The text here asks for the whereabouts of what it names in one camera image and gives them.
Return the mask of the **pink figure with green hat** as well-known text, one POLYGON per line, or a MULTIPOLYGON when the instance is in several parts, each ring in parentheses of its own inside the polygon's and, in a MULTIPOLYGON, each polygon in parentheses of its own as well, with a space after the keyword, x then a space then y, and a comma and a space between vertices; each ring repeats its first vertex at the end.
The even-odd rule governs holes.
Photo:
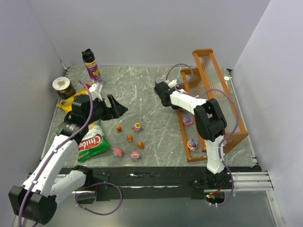
POLYGON ((142 125, 140 123, 135 123, 133 126, 132 126, 132 130, 134 130, 135 132, 138 132, 140 131, 142 128, 142 125))

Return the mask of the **purple cat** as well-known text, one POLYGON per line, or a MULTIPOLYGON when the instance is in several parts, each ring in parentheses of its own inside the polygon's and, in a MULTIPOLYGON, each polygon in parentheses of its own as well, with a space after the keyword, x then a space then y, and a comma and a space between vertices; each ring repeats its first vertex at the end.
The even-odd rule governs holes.
POLYGON ((194 120, 191 116, 186 115, 182 118, 182 123, 186 126, 190 126, 194 123, 194 120))

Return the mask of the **pink pig figure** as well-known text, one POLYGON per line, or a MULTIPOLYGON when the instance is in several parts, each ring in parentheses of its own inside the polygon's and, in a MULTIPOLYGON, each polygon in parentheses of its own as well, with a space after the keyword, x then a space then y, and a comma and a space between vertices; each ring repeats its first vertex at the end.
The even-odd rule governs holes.
POLYGON ((120 148, 112 148, 112 151, 113 151, 113 154, 116 157, 123 157, 124 156, 123 151, 120 148))

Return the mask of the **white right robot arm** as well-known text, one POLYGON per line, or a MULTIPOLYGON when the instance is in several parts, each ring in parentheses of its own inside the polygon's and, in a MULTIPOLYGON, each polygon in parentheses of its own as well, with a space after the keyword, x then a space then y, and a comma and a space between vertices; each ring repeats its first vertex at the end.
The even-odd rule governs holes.
POLYGON ((225 166, 220 142, 223 140, 227 122, 217 100, 193 96, 182 89, 169 87, 165 82, 155 83, 154 91, 163 106, 183 108, 193 114, 197 132, 205 141, 207 169, 214 175, 222 172, 225 166))

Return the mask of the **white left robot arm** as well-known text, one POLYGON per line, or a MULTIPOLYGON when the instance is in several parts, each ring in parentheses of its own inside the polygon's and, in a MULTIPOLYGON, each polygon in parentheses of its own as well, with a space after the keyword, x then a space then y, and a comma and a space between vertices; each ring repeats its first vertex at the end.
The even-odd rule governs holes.
POLYGON ((107 96, 108 107, 101 97, 76 96, 64 121, 60 124, 53 143, 35 171, 18 187, 9 191, 9 200, 18 216, 18 226, 23 219, 36 224, 47 224, 54 216, 58 205, 74 190, 92 187, 93 170, 76 166, 58 183, 54 183, 68 156, 78 148, 89 131, 89 125, 99 120, 118 119, 128 109, 112 95, 107 96))

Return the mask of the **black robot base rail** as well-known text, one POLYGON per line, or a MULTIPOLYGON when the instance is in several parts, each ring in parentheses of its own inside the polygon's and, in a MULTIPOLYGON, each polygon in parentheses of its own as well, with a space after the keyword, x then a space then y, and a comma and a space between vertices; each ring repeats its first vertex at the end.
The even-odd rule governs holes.
POLYGON ((93 167, 62 168, 63 186, 43 183, 33 191, 45 197, 59 191, 97 191, 98 201, 111 199, 191 198, 203 200, 205 190, 231 189, 235 174, 224 169, 212 174, 206 167, 93 167))

